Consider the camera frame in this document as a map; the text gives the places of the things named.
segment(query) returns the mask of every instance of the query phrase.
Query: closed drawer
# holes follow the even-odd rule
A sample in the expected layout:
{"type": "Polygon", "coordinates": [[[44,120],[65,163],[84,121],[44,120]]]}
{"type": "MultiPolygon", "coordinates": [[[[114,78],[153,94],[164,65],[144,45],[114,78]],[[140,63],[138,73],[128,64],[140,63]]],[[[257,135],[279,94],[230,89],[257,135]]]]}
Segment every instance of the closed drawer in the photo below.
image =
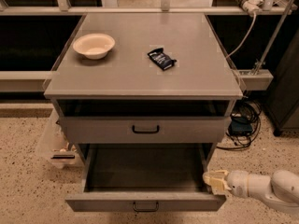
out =
{"type": "Polygon", "coordinates": [[[206,190],[200,145],[93,145],[84,191],[66,201],[78,212],[217,211],[206,190]]]}
{"type": "Polygon", "coordinates": [[[220,142],[230,118],[83,119],[64,118],[70,143],[214,143],[220,142]]]}

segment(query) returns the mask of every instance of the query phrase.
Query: terrazzo floor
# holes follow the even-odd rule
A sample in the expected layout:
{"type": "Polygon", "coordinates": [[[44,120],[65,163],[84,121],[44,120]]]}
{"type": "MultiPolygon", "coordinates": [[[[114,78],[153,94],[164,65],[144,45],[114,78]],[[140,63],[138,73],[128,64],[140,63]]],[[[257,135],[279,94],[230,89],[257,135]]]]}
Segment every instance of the terrazzo floor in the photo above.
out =
{"type": "MultiPolygon", "coordinates": [[[[299,223],[259,201],[227,195],[218,212],[74,213],[64,201],[81,192],[81,167],[57,169],[36,155],[51,104],[0,104],[0,223],[299,223]]],[[[209,170],[239,169],[271,175],[277,169],[298,172],[299,134],[273,136],[267,116],[252,146],[241,152],[217,149],[209,170]]]]}

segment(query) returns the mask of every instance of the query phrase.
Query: gray tabletop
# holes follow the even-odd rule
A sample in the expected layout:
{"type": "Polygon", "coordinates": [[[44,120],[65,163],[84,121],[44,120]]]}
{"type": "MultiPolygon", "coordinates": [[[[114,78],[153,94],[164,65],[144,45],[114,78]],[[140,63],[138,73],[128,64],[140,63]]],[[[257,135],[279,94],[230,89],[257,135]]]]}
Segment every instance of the gray tabletop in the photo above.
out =
{"type": "Polygon", "coordinates": [[[92,13],[82,35],[104,33],[116,40],[105,59],[92,61],[71,46],[47,97],[186,96],[227,99],[242,96],[205,15],[199,13],[92,13]],[[178,60],[162,71],[147,53],[164,48],[178,60]]]}

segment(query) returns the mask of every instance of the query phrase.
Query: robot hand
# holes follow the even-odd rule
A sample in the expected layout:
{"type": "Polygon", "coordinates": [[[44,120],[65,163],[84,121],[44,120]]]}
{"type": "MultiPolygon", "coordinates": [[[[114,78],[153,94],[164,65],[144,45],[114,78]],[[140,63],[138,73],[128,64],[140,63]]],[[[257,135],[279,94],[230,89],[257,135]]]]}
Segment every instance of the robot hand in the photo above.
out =
{"type": "Polygon", "coordinates": [[[279,170],[272,176],[215,171],[204,173],[203,178],[215,195],[229,190],[236,197],[255,198],[284,213],[299,213],[299,176],[289,171],[279,170]]]}

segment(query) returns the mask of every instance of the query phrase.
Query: power adapter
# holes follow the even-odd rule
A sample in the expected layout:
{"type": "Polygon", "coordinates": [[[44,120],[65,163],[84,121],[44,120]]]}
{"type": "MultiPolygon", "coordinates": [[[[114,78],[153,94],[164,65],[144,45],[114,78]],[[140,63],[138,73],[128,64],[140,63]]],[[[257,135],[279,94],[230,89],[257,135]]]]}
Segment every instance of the power adapter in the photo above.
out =
{"type": "Polygon", "coordinates": [[[253,129],[248,120],[244,117],[233,118],[228,132],[231,136],[249,136],[253,129]]]}

